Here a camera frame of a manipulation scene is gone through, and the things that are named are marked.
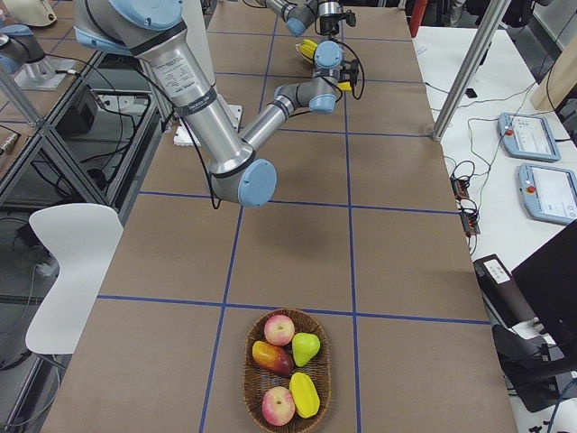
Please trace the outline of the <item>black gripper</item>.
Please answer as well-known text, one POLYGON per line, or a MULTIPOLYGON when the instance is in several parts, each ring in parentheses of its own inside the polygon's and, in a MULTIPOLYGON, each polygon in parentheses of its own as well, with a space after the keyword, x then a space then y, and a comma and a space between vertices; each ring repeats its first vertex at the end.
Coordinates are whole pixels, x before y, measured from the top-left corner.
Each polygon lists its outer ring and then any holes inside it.
POLYGON ((355 88, 358 82, 359 72, 360 62, 358 60, 343 60, 339 70, 338 84, 340 82, 349 81, 352 88, 355 88))
POLYGON ((333 37, 340 32, 340 22, 345 20, 350 27, 356 26, 356 15, 352 10, 335 14, 324 14, 317 17, 315 33, 319 36, 333 37))

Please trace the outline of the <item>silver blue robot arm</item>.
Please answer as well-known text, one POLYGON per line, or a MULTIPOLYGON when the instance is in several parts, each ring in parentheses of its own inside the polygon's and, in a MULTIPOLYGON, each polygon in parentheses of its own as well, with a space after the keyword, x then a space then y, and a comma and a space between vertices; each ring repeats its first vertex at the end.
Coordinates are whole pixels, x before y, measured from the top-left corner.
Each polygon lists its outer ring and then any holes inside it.
POLYGON ((350 27, 357 24, 355 13, 344 10, 340 1, 309 0, 298 5, 294 1, 263 0, 257 4, 274 12, 295 37, 302 36, 311 26, 317 35, 334 37, 340 32, 341 22, 350 27))
POLYGON ((278 88, 274 98, 243 130, 233 124, 213 80, 207 54, 206 22, 198 1, 77 1, 75 32, 80 44, 96 51, 131 55, 150 69, 166 98, 208 152, 206 181, 213 197, 244 207, 260 207, 273 196, 277 173, 257 151, 292 117, 306 108, 330 114, 339 98, 339 82, 353 76, 358 61, 343 58, 336 40, 340 23, 355 26, 355 14, 340 1, 264 1, 295 37, 318 26, 322 41, 313 54, 309 81, 278 88))

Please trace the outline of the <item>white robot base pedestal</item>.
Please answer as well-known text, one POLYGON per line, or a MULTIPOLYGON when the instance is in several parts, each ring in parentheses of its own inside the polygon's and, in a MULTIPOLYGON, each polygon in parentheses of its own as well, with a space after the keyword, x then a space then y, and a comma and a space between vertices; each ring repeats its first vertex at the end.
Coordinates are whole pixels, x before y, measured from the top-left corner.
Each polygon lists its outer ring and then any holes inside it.
POLYGON ((182 113, 181 126, 176 131, 174 143, 177 146, 199 143, 219 159, 226 154, 238 154, 242 143, 238 138, 233 112, 219 96, 215 85, 201 2, 184 1, 182 18, 187 26, 186 42, 193 55, 190 59, 197 63, 193 70, 198 90, 192 92, 193 98, 202 99, 205 95, 207 105, 193 114, 182 113))

